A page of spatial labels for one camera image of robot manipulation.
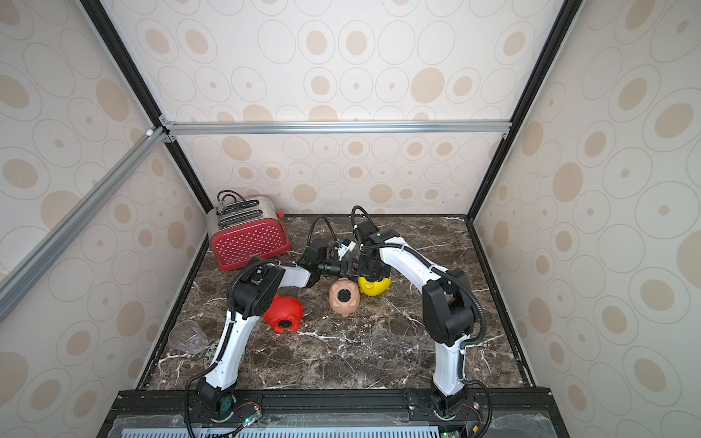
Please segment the yellow piggy bank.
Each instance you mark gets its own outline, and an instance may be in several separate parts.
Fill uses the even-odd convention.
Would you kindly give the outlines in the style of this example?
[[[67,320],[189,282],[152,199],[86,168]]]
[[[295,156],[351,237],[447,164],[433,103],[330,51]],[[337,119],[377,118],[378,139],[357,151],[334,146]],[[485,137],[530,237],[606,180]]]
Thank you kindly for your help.
[[[387,278],[383,278],[378,281],[370,281],[366,277],[359,277],[358,278],[358,285],[361,290],[361,293],[369,296],[369,297],[376,297],[383,292],[387,291],[390,286],[391,286],[392,280]]]

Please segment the black round plug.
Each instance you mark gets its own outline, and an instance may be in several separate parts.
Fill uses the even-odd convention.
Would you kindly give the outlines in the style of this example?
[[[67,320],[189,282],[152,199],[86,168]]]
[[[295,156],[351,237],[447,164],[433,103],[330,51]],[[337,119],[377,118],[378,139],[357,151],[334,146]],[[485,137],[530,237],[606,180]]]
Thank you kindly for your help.
[[[281,319],[277,322],[277,327],[284,332],[285,330],[289,330],[293,326],[292,322],[288,319]]]
[[[341,289],[337,292],[337,301],[341,303],[348,303],[352,298],[352,292],[348,289]]]

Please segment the pink piggy bank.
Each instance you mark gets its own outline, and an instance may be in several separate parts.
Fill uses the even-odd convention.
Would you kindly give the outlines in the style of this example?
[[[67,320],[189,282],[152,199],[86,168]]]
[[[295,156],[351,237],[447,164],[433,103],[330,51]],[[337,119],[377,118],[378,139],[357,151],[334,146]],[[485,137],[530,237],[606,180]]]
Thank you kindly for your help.
[[[359,308],[360,301],[358,285],[347,277],[339,278],[330,286],[329,303],[335,313],[348,317]]]

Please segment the red piggy bank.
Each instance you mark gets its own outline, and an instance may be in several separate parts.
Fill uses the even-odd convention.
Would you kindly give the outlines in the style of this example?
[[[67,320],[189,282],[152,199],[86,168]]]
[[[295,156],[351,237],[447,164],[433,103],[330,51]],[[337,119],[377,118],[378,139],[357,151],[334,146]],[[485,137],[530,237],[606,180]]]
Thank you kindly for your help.
[[[271,306],[264,314],[264,320],[276,334],[283,333],[277,327],[277,322],[281,319],[288,319],[292,322],[293,326],[288,331],[298,332],[304,310],[304,306],[295,297],[275,295]]]

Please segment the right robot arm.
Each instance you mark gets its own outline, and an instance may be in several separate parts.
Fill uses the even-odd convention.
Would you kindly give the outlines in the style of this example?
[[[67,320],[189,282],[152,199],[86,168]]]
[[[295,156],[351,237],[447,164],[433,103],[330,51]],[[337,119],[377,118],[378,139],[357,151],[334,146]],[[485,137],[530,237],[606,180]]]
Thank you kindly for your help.
[[[485,312],[469,278],[460,269],[449,270],[429,260],[392,230],[366,222],[353,231],[362,249],[377,252],[383,264],[421,291],[423,325],[436,345],[432,404],[441,418],[456,415],[467,398],[466,349],[482,342],[487,330]]]

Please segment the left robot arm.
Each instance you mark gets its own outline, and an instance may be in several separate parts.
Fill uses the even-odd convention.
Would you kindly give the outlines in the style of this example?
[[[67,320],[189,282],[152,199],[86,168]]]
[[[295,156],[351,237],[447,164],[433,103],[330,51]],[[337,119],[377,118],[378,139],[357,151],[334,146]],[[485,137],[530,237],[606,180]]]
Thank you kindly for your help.
[[[310,288],[321,276],[354,278],[355,263],[350,253],[356,243],[350,239],[336,240],[330,244],[322,239],[308,243],[301,259],[286,263],[275,259],[253,259],[242,268],[239,277],[226,293],[226,323],[212,363],[186,384],[194,390],[186,396],[201,403],[215,419],[222,420],[235,410],[233,388],[243,361],[246,345],[260,319],[265,319],[277,329],[279,323],[287,323],[281,330],[293,330],[299,326],[296,314],[303,306],[291,304],[279,297],[280,288]]]

